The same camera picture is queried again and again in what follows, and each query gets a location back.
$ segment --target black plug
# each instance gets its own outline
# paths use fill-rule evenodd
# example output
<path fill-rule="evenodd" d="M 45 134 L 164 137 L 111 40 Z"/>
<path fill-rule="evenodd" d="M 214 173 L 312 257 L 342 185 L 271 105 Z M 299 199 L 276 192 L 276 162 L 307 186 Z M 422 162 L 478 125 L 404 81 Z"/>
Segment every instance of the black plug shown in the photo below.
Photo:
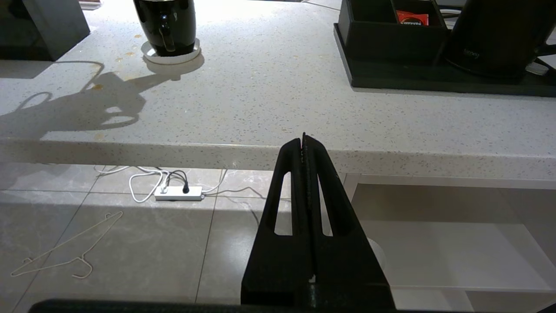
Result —
<path fill-rule="evenodd" d="M 183 184 L 183 193 L 189 193 L 189 184 L 187 183 L 187 181 L 185 181 L 185 184 Z"/>

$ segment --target white coaster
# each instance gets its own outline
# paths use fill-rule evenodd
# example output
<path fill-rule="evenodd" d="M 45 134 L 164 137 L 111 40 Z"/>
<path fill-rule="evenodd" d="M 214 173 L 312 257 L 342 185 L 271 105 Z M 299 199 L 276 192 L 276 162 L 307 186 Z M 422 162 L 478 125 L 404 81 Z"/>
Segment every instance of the white coaster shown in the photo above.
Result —
<path fill-rule="evenodd" d="M 191 53 L 179 56 L 159 56 L 156 53 L 155 49 L 153 49 L 151 44 L 147 41 L 141 46 L 141 51 L 143 52 L 145 58 L 153 63 L 162 65 L 175 65 L 193 60 L 196 56 L 199 55 L 199 52 L 201 52 L 201 47 L 199 39 L 196 38 L 195 46 L 193 47 L 193 51 L 191 51 Z"/>

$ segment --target white speckled countertop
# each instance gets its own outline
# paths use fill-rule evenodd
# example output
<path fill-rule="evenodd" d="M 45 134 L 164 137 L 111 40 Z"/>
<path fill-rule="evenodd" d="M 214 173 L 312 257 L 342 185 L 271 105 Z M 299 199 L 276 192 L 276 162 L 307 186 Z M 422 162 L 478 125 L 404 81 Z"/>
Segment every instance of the white speckled countertop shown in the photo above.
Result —
<path fill-rule="evenodd" d="M 0 61 L 0 160 L 273 169 L 305 131 L 340 172 L 556 180 L 554 99 L 354 91 L 337 11 L 234 0 L 196 11 L 204 64 L 180 80 L 146 67 L 131 0 L 85 12 L 92 33 L 54 64 Z M 81 91 L 100 65 L 69 61 L 102 74 Z"/>

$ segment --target wire hanger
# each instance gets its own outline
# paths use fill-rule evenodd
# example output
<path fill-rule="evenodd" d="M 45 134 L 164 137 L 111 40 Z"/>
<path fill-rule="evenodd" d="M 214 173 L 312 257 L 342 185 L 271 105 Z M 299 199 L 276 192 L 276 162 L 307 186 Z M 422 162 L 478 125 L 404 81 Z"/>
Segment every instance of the wire hanger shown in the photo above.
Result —
<path fill-rule="evenodd" d="M 84 278 L 89 277 L 89 275 L 93 272 L 93 266 L 92 266 L 89 262 L 87 262 L 87 260 L 85 259 L 85 255 L 86 255 L 87 253 L 89 253 L 89 251 L 93 250 L 93 248 L 97 245 L 97 243 L 102 239 L 102 237 L 104 237 L 104 235 L 106 235 L 106 233 L 112 228 L 112 226 L 114 226 L 114 224 L 122 217 L 122 215 L 123 215 L 123 212 L 122 212 L 122 211 L 119 211 L 119 212 L 116 213 L 116 214 L 107 213 L 107 214 L 105 215 L 104 220 L 102 220 L 102 221 L 96 223 L 95 225 L 89 227 L 88 229 L 85 229 L 84 231 L 82 231 L 81 233 L 79 233 L 79 234 L 77 234 L 77 235 L 71 237 L 70 239 L 68 239 L 68 240 L 66 240 L 66 241 L 64 241 L 64 242 L 62 242 L 62 243 L 60 243 L 58 246 L 56 246 L 56 247 L 54 247 L 54 248 L 48 250 L 47 252 L 45 252 L 45 253 L 39 255 L 38 257 L 36 257 L 36 258 L 25 258 L 25 259 L 23 260 L 23 265 L 22 265 L 22 266 L 19 266 L 17 269 L 15 269 L 15 270 L 14 270 L 13 272 L 11 272 L 9 275 L 12 276 L 12 277 L 17 277 L 17 276 L 19 276 L 19 275 L 23 275 L 23 274 L 27 274 L 27 273 L 33 273 L 33 272 L 38 272 L 38 271 L 46 270 L 47 268 L 52 268 L 52 267 L 67 265 L 67 264 L 70 264 L 70 263 L 72 263 L 72 262 L 74 262 L 74 261 L 76 261 L 76 260 L 79 260 L 79 261 L 83 262 L 85 265 L 87 265 L 87 266 L 89 267 L 89 273 L 87 273 L 87 274 L 85 274 L 85 275 L 83 275 L 83 276 L 81 276 L 81 275 L 76 275 L 76 274 L 72 274 L 72 277 L 79 278 L 79 279 L 84 279 Z M 73 258 L 73 259 L 71 259 L 70 261 L 67 261 L 67 262 L 58 263 L 58 264 L 56 264 L 56 265 L 45 266 L 45 267 L 37 268 L 37 269 L 34 269 L 34 270 L 30 270 L 30 271 L 26 271 L 26 272 L 21 272 L 21 273 L 15 274 L 15 272 L 17 272 L 17 271 L 21 270 L 22 268 L 26 267 L 27 265 L 33 263 L 35 260 L 38 260 L 38 259 L 42 258 L 43 256 L 45 256 L 45 255 L 51 253 L 52 251 L 54 251 L 54 250 L 60 248 L 60 247 L 63 246 L 64 244 L 66 244 L 66 243 L 68 243 L 68 242 L 74 240 L 75 238 L 77 238 L 77 237 L 81 236 L 82 234 L 84 234 L 84 233 L 86 233 L 86 232 L 92 230 L 93 228 L 99 226 L 100 224 L 105 223 L 105 222 L 108 221 L 109 219 L 113 219 L 113 220 L 114 220 L 114 221 L 112 222 L 112 224 L 110 224 L 110 226 L 109 226 L 109 227 L 106 229 L 106 231 L 97 239 L 97 241 L 95 241 L 95 242 L 93 243 L 93 245 L 92 245 L 89 249 L 85 250 L 85 252 L 82 253 L 81 256 L 75 257 L 75 258 Z"/>

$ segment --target white power strip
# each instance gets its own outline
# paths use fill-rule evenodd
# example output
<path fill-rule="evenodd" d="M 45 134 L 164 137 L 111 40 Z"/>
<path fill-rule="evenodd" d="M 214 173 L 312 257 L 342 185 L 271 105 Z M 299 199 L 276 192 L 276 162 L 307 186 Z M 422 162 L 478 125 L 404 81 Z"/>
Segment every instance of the white power strip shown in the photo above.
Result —
<path fill-rule="evenodd" d="M 157 201 L 201 201 L 205 198 L 202 190 L 202 187 L 189 186 L 189 192 L 183 193 L 183 186 L 168 186 L 166 192 L 163 192 L 163 187 L 158 186 L 155 190 L 155 198 Z"/>

